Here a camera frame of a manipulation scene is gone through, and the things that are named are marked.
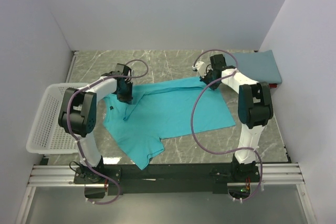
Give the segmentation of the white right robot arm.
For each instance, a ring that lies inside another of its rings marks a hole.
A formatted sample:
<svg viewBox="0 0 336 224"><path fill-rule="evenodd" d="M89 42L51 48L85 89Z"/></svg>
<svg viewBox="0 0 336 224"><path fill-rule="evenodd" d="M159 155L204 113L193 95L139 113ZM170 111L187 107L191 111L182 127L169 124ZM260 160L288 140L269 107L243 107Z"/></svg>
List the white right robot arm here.
<svg viewBox="0 0 336 224"><path fill-rule="evenodd" d="M227 65L223 54L211 56L210 62L210 68L202 61L194 62L193 70L198 72L200 80L212 90L223 83L238 94L237 112L242 127L230 175L241 182L254 170L255 150L261 133L274 115L270 86L245 76L235 66Z"/></svg>

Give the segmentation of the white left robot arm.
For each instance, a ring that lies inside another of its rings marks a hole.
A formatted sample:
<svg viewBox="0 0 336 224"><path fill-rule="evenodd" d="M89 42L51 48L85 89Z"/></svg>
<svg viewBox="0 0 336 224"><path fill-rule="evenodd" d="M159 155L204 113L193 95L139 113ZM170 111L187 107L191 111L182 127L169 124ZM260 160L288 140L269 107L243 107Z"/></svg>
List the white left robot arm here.
<svg viewBox="0 0 336 224"><path fill-rule="evenodd" d="M104 97L115 94L117 100L126 104L132 101L132 70L117 64L112 72L103 74L94 83L82 88L68 88L64 92L58 125L75 137L80 155L76 179L99 183L104 179L103 158L98 151L93 130L97 119L97 104Z"/></svg>

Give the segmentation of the turquoise t shirt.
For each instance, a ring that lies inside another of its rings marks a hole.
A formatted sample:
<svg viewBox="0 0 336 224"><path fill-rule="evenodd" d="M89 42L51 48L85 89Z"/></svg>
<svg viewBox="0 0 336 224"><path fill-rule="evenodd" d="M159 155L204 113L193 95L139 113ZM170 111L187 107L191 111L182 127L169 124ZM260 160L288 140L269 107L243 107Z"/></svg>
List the turquoise t shirt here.
<svg viewBox="0 0 336 224"><path fill-rule="evenodd" d="M192 162L197 149L191 132L235 126L219 90L204 88L197 77L137 85L125 104L106 96L103 126L117 146L141 170L159 155L172 162Z"/></svg>

